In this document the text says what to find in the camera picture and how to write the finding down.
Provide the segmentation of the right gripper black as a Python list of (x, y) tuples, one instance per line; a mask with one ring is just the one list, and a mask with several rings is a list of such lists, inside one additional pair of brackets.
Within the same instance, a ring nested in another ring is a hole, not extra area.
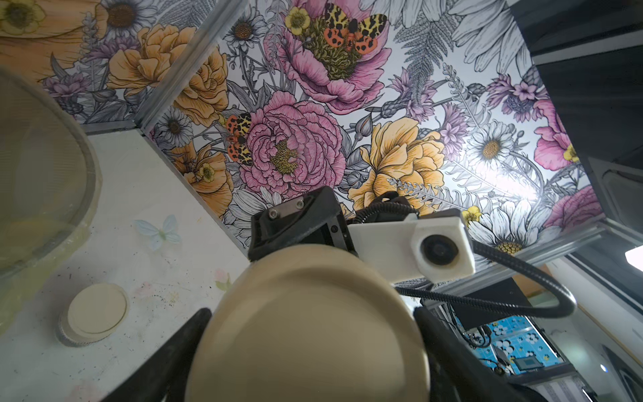
[(351, 254), (352, 238), (333, 190), (326, 186), (251, 217), (250, 261), (297, 245), (332, 246)]

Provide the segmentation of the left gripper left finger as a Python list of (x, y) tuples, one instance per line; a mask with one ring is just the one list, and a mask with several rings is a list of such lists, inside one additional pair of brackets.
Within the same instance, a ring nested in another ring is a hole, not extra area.
[(184, 401), (189, 370), (212, 318), (201, 308), (105, 401)]

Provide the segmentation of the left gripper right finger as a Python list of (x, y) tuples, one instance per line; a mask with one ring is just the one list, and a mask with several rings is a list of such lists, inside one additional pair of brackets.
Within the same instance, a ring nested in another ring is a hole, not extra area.
[(425, 308), (415, 308), (430, 367), (430, 401), (524, 401), (510, 385), (483, 366)]

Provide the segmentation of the clear jar beige lid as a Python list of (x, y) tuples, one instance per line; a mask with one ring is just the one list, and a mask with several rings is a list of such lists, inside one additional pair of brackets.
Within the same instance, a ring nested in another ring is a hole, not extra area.
[(188, 401), (427, 401), (420, 330), (356, 256), (304, 245), (252, 263), (199, 342)]

